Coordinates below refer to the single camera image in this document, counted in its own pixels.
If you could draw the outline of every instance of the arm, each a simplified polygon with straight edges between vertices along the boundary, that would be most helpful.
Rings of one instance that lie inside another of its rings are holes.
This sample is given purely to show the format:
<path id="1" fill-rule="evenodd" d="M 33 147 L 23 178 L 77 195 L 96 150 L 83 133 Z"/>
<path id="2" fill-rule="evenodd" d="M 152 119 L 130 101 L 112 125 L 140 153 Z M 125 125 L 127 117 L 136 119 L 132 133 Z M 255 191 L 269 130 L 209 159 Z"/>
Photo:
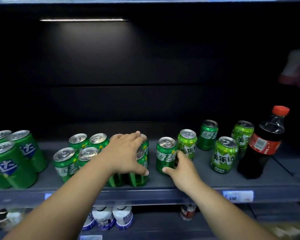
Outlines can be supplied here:
<path id="1" fill-rule="evenodd" d="M 137 163 L 140 132 L 116 135 L 107 147 L 33 210 L 4 240 L 75 240 L 91 208 L 114 173 L 148 175 Z"/>
<path id="2" fill-rule="evenodd" d="M 176 186 L 197 204 L 214 235 L 220 240 L 278 240 L 221 194 L 206 185 L 192 161 L 178 151 L 176 169 L 163 168 Z"/>

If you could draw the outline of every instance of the hand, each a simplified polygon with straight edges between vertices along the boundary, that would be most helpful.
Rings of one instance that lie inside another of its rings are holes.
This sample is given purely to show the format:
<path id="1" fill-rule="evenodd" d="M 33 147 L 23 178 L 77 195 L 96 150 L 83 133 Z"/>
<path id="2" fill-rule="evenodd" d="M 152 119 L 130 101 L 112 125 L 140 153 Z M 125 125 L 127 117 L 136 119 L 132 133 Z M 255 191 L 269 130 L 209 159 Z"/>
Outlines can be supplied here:
<path id="1" fill-rule="evenodd" d="M 112 174 L 136 173 L 148 176 L 149 171 L 137 163 L 137 150 L 143 141 L 144 137 L 140 137 L 140 131 L 115 135 L 97 157 L 109 163 Z"/>
<path id="2" fill-rule="evenodd" d="M 189 194 L 202 180 L 195 165 L 184 153 L 177 151 L 177 157 L 179 162 L 176 169 L 164 167 L 162 171 L 172 178 L 178 189 Z"/>

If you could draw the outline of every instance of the red bottle cap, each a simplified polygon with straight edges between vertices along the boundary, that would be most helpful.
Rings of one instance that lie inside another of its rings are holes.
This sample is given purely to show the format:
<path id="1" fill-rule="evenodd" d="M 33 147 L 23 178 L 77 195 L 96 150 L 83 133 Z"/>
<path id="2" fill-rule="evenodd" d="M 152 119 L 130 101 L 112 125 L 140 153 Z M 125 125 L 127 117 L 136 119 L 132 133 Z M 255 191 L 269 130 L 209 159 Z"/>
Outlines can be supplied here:
<path id="1" fill-rule="evenodd" d="M 276 105 L 272 109 L 272 113 L 277 116 L 286 116 L 289 113 L 290 109 L 285 106 Z"/>

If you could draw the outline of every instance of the price label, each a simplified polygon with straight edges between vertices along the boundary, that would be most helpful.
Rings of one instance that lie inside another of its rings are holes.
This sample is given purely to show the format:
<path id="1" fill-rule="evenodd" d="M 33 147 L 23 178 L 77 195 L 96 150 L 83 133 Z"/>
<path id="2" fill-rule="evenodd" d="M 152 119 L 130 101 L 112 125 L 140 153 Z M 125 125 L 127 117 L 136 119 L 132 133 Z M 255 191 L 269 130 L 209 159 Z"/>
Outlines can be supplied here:
<path id="1" fill-rule="evenodd" d="M 253 202 L 253 190 L 224 190 L 223 196 L 232 203 L 251 203 Z"/>
<path id="2" fill-rule="evenodd" d="M 102 235 L 81 235 L 80 240 L 102 240 Z"/>
<path id="3" fill-rule="evenodd" d="M 44 194 L 44 200 L 48 199 L 52 194 L 51 193 L 45 193 Z"/>

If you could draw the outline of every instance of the led light strip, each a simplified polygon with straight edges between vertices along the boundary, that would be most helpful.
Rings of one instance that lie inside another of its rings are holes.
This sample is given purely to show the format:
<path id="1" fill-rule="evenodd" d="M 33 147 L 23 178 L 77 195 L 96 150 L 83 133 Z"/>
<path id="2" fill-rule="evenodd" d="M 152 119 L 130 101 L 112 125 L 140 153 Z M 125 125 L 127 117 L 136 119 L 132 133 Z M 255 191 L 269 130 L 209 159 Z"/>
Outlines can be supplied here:
<path id="1" fill-rule="evenodd" d="M 122 18 L 89 18 L 89 19 L 41 19 L 43 22 L 117 22 L 126 21 Z"/>

